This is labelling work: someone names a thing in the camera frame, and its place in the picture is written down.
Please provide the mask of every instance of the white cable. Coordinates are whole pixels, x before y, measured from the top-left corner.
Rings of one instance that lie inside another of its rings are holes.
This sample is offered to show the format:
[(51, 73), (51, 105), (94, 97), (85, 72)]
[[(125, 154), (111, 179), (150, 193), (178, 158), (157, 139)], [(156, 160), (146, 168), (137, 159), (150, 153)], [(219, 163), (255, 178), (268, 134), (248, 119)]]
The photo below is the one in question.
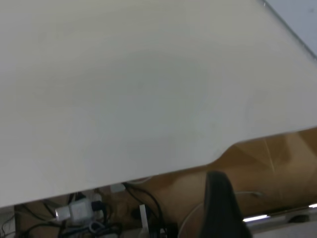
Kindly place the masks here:
[(152, 178), (152, 176), (151, 177), (147, 177), (147, 178), (145, 178), (143, 180), (130, 181), (130, 182), (127, 182), (127, 184), (142, 184), (142, 183), (145, 183), (145, 182), (149, 181), (151, 178)]
[(178, 236), (177, 236), (178, 238), (180, 238), (180, 234), (182, 233), (182, 231), (183, 231), (183, 229), (184, 229), (184, 227), (185, 227), (187, 221), (189, 220), (189, 218), (190, 218), (203, 204), (204, 204), (204, 203), (201, 202), (201, 203), (199, 203), (198, 205), (196, 205), (196, 207), (194, 207), (194, 208), (191, 210), (191, 212), (185, 217), (185, 219), (184, 219), (184, 221), (183, 221), (183, 223), (182, 223), (182, 225), (180, 226), (180, 229), (179, 229), (179, 231), (178, 231)]
[[(256, 195), (256, 196), (258, 196), (258, 197), (262, 197), (262, 196), (264, 196), (264, 194), (263, 193), (261, 193), (261, 192), (255, 192), (255, 191), (237, 191), (237, 192), (234, 192), (236, 195), (238, 195), (238, 194), (253, 194), (253, 195)], [(184, 227), (185, 227), (185, 225), (186, 225), (186, 223), (187, 223), (187, 221), (189, 220), (189, 218), (203, 205), (204, 203), (203, 202), (201, 202), (201, 203), (199, 203), (196, 207), (194, 207), (193, 209), (192, 209), (192, 211), (186, 216), (186, 218), (184, 219), (184, 221), (183, 221), (183, 223), (182, 223), (182, 225), (180, 226), (180, 229), (179, 229), (179, 231), (178, 231), (178, 238), (180, 238), (180, 234), (182, 233), (182, 231), (183, 231), (183, 229), (184, 229)]]

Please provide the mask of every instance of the cable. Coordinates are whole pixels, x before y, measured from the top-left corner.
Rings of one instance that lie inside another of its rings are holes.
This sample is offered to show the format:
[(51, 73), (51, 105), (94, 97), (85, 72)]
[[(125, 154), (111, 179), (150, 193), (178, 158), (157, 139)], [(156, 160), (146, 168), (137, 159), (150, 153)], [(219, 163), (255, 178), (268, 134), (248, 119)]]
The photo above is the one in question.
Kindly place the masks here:
[[(133, 197), (135, 200), (137, 200), (139, 203), (141, 204), (145, 204), (144, 202), (142, 202), (139, 198), (137, 198), (136, 196), (134, 196), (134, 194), (129, 190), (129, 188), (126, 188), (127, 192), (131, 195), (131, 197)], [(155, 214), (155, 212), (147, 205), (147, 208), (151, 211), (151, 213), (153, 214), (153, 216), (158, 220), (158, 222), (160, 222), (159, 217)]]
[[(23, 215), (23, 216), (25, 216), (25, 215), (26, 215), (26, 216), (32, 217), (33, 219), (39, 220), (38, 218), (33, 217), (33, 215), (32, 215), (32, 214), (27, 213), (27, 212), (14, 211), (14, 213), (15, 213), (15, 214), (19, 214), (19, 215)], [(35, 213), (35, 212), (34, 212), (34, 214), (36, 214), (37, 216), (42, 216), (42, 217), (45, 217), (45, 215), (44, 215), (44, 214), (38, 214), (38, 213)], [(54, 219), (51, 219), (51, 217), (47, 217), (47, 218), (50, 218), (50, 219), (48, 219), (48, 220), (45, 220), (45, 221), (47, 221), (47, 222), (54, 222), (54, 221), (56, 221), (56, 219), (55, 219), (55, 218), (54, 218)]]
[[(263, 193), (261, 192), (255, 192), (255, 191), (237, 191), (237, 192), (234, 192), (236, 195), (239, 195), (239, 194), (252, 194), (252, 195), (255, 195), (257, 197), (262, 197), (264, 196)], [(203, 205), (204, 203), (201, 202), (199, 203), (198, 205), (196, 205), (192, 210), (191, 212), (185, 217), (184, 221), (182, 222), (182, 225), (180, 226), (179, 230), (178, 230), (178, 238), (180, 237), (180, 234), (182, 233), (187, 221), (189, 220), (189, 218)]]
[(132, 186), (132, 185), (126, 184), (126, 183), (123, 183), (123, 185), (125, 186), (127, 191), (128, 191), (129, 188), (132, 188), (135, 191), (143, 192), (143, 193), (145, 193), (147, 196), (149, 196), (154, 201), (154, 203), (156, 204), (156, 206), (158, 208), (159, 222), (161, 223), (163, 229), (165, 230), (165, 233), (167, 234), (166, 225), (165, 225), (165, 221), (164, 221), (164, 217), (163, 217), (163, 212), (162, 212), (162, 209), (161, 209), (161, 207), (159, 205), (159, 202), (155, 199), (155, 197), (152, 194), (150, 194), (148, 191), (146, 191), (145, 189), (142, 189), (142, 188), (139, 188), (139, 187), (135, 187), (135, 186)]
[(147, 181), (149, 181), (151, 178), (153, 178), (152, 176), (151, 177), (147, 177), (143, 180), (138, 180), (138, 181), (129, 181), (129, 182), (126, 182), (127, 184), (132, 184), (132, 185), (135, 185), (135, 184), (142, 184), (142, 183), (145, 183)]
[(8, 234), (6, 234), (5, 236), (3, 236), (2, 238), (5, 238), (5, 237), (7, 237), (7, 236), (9, 236), (9, 235), (11, 235), (11, 234), (14, 234), (15, 232), (10, 232), (10, 233), (8, 233)]
[(43, 202), (43, 205), (45, 206), (46, 210), (51, 214), (52, 217), (56, 217), (56, 214), (49, 208), (49, 206)]
[(34, 212), (32, 212), (26, 205), (21, 204), (21, 206), (27, 210), (33, 217), (35, 217), (36, 219), (40, 220), (40, 221), (46, 221), (45, 219), (39, 217), (38, 215), (36, 215)]
[(179, 230), (178, 230), (178, 238), (180, 238), (180, 234), (182, 233), (187, 221), (189, 220), (189, 218), (203, 205), (204, 203), (201, 202), (198, 205), (196, 205), (191, 211), (190, 213), (185, 217), (184, 221), (182, 222), (182, 225), (180, 226)]
[(2, 230), (2, 232), (3, 232), (3, 237), (6, 237), (5, 231), (4, 231), (4, 226), (5, 226), (5, 224), (7, 224), (8, 222), (10, 222), (10, 221), (14, 218), (14, 216), (15, 216), (15, 215), (13, 215), (12, 217), (10, 217), (8, 220), (6, 220), (6, 221), (2, 224), (1, 230)]

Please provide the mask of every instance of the black cable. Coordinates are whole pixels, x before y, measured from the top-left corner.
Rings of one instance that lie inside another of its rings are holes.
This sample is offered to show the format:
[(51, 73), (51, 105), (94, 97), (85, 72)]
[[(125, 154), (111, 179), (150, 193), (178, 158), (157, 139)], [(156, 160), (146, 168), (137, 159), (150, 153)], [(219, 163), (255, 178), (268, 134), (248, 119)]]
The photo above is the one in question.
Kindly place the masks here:
[(143, 192), (143, 193), (145, 193), (147, 196), (149, 196), (149, 197), (154, 201), (154, 203), (156, 204), (156, 206), (157, 206), (157, 208), (158, 208), (158, 216), (160, 217), (160, 219), (163, 220), (163, 212), (162, 212), (162, 209), (161, 209), (161, 207), (160, 207), (160, 205), (159, 205), (159, 202), (155, 199), (155, 197), (154, 197), (152, 194), (150, 194), (150, 193), (149, 193), (148, 191), (146, 191), (145, 189), (138, 188), (138, 187), (132, 186), (132, 185), (130, 185), (130, 184), (127, 184), (127, 186), (125, 185), (125, 187), (126, 187), (126, 188), (127, 188), (127, 187), (132, 188), (132, 189), (135, 190), (135, 191)]
[[(134, 196), (134, 194), (129, 190), (129, 187), (126, 187), (127, 192), (131, 195), (131, 197), (133, 197), (135, 200), (137, 200), (139, 203), (141, 204), (145, 204), (143, 201), (141, 201), (139, 198), (137, 198), (136, 196)], [(158, 222), (160, 222), (159, 217), (155, 214), (155, 212), (148, 206), (146, 205), (147, 208), (150, 210), (150, 212), (153, 214), (153, 216), (158, 220)]]
[(50, 215), (55, 218), (56, 214), (50, 209), (50, 207), (44, 202), (43, 205), (45, 206), (46, 210), (50, 213)]
[(134, 198), (136, 199), (138, 202), (140, 202), (141, 204), (144, 204), (140, 199), (138, 199), (136, 196), (133, 195), (133, 193), (131, 193), (131, 191), (129, 191), (129, 188), (132, 188), (134, 189), (135, 191), (140, 191), (140, 192), (143, 192), (145, 193), (147, 196), (149, 196), (153, 201), (154, 203), (156, 204), (156, 206), (158, 207), (158, 217), (156, 216), (156, 214), (151, 210), (151, 212), (153, 213), (153, 215), (158, 219), (158, 221), (160, 222), (161, 226), (163, 227), (164, 231), (165, 231), (165, 234), (167, 234), (167, 230), (166, 230), (166, 224), (165, 224), (165, 221), (164, 221), (164, 217), (163, 217), (163, 212), (162, 212), (162, 209), (159, 205), (159, 202), (155, 199), (155, 197), (150, 194), (148, 191), (146, 191), (145, 189), (142, 189), (142, 188), (138, 188), (138, 187), (135, 187), (135, 186), (132, 186), (130, 184), (127, 184), (127, 183), (123, 183), (124, 187), (126, 188), (127, 192)]
[(35, 217), (36, 219), (39, 219), (40, 221), (46, 221), (45, 219), (43, 219), (42, 217), (39, 217), (38, 215), (36, 215), (34, 212), (32, 212), (26, 205), (21, 204), (21, 206), (28, 211), (28, 213), (30, 213), (33, 217)]
[(12, 217), (10, 217), (8, 220), (6, 220), (6, 221), (2, 224), (1, 230), (2, 230), (2, 232), (3, 232), (3, 237), (6, 237), (6, 234), (5, 234), (5, 231), (4, 231), (4, 226), (5, 226), (5, 224), (7, 224), (8, 222), (10, 222), (10, 221), (14, 218), (14, 216), (15, 216), (15, 215), (13, 215)]

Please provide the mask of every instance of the white desk surface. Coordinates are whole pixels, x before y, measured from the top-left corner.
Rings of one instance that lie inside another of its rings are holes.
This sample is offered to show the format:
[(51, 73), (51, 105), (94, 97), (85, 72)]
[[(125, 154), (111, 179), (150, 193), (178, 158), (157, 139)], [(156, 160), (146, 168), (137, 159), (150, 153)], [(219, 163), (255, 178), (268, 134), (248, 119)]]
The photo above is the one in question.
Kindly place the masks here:
[(1, 0), (0, 207), (317, 125), (317, 63), (257, 0)]

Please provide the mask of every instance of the wooden floor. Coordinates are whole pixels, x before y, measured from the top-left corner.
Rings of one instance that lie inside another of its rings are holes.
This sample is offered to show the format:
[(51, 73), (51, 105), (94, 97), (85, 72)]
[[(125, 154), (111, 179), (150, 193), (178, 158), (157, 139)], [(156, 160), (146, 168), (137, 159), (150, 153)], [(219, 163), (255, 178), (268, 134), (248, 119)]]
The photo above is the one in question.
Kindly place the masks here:
[[(186, 215), (203, 201), (207, 171), (225, 172), (235, 191), (259, 191), (262, 197), (237, 195), (245, 217), (280, 211), (317, 202), (317, 128), (287, 135), (277, 135), (238, 143), (212, 164), (153, 177), (139, 185), (150, 191), (161, 204), (165, 221), (181, 224)], [(139, 204), (127, 193), (111, 194), (109, 187), (96, 191), (114, 208), (113, 221), (126, 229), (140, 227), (130, 211)], [(155, 205), (143, 194), (136, 195), (151, 207)], [(66, 196), (52, 198), (65, 204)], [(40, 201), (27, 204), (37, 213), (47, 214)], [(203, 209), (189, 220), (184, 233), (193, 237), (198, 230)], [(25, 230), (38, 221), (20, 216), (17, 228)], [(56, 237), (55, 228), (38, 228), (34, 237)]]

